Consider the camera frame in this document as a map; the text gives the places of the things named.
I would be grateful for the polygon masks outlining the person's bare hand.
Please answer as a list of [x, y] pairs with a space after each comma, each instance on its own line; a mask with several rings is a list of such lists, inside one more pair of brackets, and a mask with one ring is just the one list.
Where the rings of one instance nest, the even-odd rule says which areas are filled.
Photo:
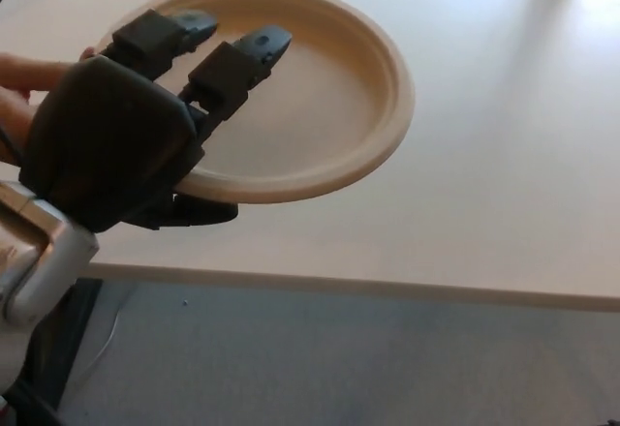
[[1, 161], [18, 166], [37, 107], [32, 92], [49, 92], [74, 62], [46, 61], [1, 53]]

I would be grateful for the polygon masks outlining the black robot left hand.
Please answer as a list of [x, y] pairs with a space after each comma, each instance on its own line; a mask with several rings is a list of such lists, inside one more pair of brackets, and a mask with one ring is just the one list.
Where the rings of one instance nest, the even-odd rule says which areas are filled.
[[149, 10], [76, 64], [39, 106], [19, 181], [92, 232], [209, 226], [236, 218], [232, 200], [180, 191], [203, 143], [247, 101], [292, 36], [268, 24], [215, 47], [179, 93], [158, 84], [174, 59], [214, 35], [203, 11]]

